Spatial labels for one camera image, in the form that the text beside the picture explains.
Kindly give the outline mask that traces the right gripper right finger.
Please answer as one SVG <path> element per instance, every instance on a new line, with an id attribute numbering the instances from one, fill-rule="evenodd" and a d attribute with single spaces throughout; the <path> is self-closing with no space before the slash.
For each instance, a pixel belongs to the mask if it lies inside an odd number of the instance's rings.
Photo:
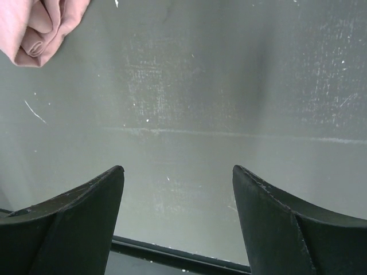
<path id="1" fill-rule="evenodd" d="M 252 274 L 366 274 L 366 220 L 316 206 L 239 165 L 232 183 Z"/>

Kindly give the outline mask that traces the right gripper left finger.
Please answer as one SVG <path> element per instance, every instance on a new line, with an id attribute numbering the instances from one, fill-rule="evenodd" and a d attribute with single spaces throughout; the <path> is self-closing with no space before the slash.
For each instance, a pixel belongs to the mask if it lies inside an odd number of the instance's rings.
<path id="1" fill-rule="evenodd" d="M 104 274 L 124 187 L 114 166 L 17 211 L 1 210 L 1 274 Z"/>

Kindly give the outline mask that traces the pink printed t shirt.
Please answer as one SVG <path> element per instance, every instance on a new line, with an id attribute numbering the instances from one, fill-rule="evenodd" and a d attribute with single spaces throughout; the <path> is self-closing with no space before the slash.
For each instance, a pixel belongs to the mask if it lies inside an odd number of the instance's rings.
<path id="1" fill-rule="evenodd" d="M 83 19 L 90 1 L 1 1 L 1 51 L 16 66 L 40 68 Z"/>

